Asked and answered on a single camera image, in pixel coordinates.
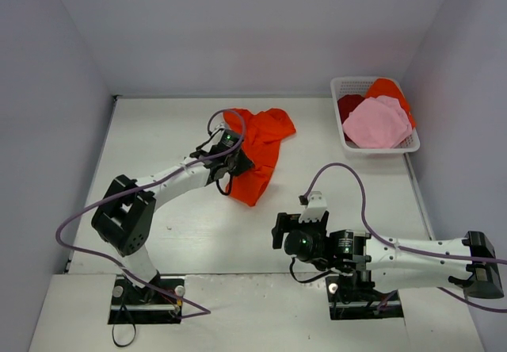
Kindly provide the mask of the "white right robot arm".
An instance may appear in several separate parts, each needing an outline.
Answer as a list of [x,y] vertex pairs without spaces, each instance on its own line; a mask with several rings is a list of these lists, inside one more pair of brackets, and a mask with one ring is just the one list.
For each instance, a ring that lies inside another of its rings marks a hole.
[[387,238],[365,231],[327,232],[329,215],[303,222],[280,212],[271,231],[273,249],[322,273],[346,275],[344,286],[360,298],[398,289],[459,288],[466,297],[501,299],[494,247],[480,231],[443,241]]

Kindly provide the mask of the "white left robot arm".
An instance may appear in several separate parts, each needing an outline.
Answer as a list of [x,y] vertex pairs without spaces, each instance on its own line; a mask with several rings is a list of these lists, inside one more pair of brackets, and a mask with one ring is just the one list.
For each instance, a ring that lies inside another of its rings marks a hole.
[[155,212],[190,190],[218,184],[225,175],[236,178],[254,168],[242,148],[240,135],[230,129],[215,131],[210,139],[189,154],[182,163],[145,178],[122,174],[111,182],[105,197],[149,184],[153,187],[99,205],[91,225],[120,256],[120,262],[137,278],[129,293],[140,304],[158,295],[160,273],[145,247]]

